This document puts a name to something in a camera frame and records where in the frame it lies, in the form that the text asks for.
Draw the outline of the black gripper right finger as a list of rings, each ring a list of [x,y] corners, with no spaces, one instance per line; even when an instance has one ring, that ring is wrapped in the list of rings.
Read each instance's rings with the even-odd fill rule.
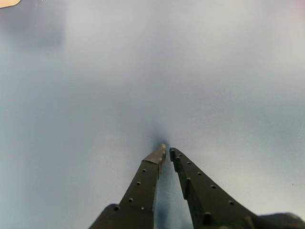
[[[255,214],[236,202],[184,153],[171,148],[170,159],[195,229],[260,228]]]

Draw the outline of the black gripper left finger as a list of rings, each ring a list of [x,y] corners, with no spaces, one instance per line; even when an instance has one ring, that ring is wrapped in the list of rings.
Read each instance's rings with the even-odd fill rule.
[[[107,206],[91,229],[153,229],[157,183],[166,161],[166,145],[161,144],[141,161],[123,198]]]

